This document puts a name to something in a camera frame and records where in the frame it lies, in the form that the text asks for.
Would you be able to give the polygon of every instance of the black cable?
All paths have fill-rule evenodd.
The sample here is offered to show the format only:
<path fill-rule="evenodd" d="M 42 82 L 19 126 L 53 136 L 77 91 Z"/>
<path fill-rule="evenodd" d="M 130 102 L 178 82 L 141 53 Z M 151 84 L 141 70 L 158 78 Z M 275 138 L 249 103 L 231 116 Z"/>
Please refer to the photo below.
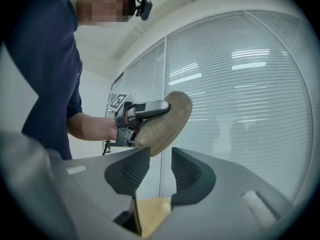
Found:
<path fill-rule="evenodd" d="M 107 152 L 108 143 L 109 143 L 109 140 L 107 140 L 106 143 L 105 143 L 104 150 L 103 150 L 103 153 L 102 153 L 103 156 L 104 156 L 104 155 L 106 154 L 106 152 Z"/>

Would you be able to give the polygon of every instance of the shirt sleeve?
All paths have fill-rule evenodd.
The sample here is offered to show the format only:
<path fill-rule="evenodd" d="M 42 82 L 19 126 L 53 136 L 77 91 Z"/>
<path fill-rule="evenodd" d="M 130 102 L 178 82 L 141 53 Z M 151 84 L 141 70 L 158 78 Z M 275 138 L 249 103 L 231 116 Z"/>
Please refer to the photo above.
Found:
<path fill-rule="evenodd" d="M 73 94 L 69 100 L 67 109 L 66 109 L 66 118 L 69 119 L 77 113 L 82 113 L 82 103 L 81 96 L 79 93 L 79 84 L 80 78 L 77 81 Z"/>

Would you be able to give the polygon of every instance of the ceiling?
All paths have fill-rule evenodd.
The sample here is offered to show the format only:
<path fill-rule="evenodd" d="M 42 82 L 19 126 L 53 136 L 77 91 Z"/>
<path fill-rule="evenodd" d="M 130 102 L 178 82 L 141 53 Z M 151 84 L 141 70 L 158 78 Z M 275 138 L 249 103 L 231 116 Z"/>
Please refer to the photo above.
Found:
<path fill-rule="evenodd" d="M 117 63 L 130 46 L 153 25 L 171 12 L 198 0 L 151 0 L 153 8 L 147 21 L 133 17 L 129 22 L 107 27 L 81 26 L 75 33 L 83 65 L 99 75 L 113 78 Z M 88 67 L 86 61 L 100 60 L 103 67 Z"/>

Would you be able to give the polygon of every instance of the person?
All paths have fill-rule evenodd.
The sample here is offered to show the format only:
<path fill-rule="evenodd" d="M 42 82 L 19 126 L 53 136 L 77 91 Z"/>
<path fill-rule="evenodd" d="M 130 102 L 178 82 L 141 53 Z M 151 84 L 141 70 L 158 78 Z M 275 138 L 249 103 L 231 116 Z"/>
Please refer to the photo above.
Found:
<path fill-rule="evenodd" d="M 29 0 L 4 39 L 16 67 L 36 92 L 22 133 L 72 159 L 68 133 L 85 141 L 115 140 L 113 118 L 82 110 L 82 61 L 74 32 L 79 26 L 127 22 L 135 0 Z"/>

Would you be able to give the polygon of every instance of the dark blue t-shirt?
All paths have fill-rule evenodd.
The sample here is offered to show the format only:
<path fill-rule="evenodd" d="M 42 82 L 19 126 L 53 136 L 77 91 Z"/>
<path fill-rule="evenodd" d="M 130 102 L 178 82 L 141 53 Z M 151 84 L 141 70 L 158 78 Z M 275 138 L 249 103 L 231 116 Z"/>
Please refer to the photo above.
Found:
<path fill-rule="evenodd" d="M 30 0 L 5 40 L 25 80 L 38 94 L 22 133 L 72 159 L 67 119 L 82 112 L 82 62 L 74 32 L 78 19 L 70 0 Z"/>

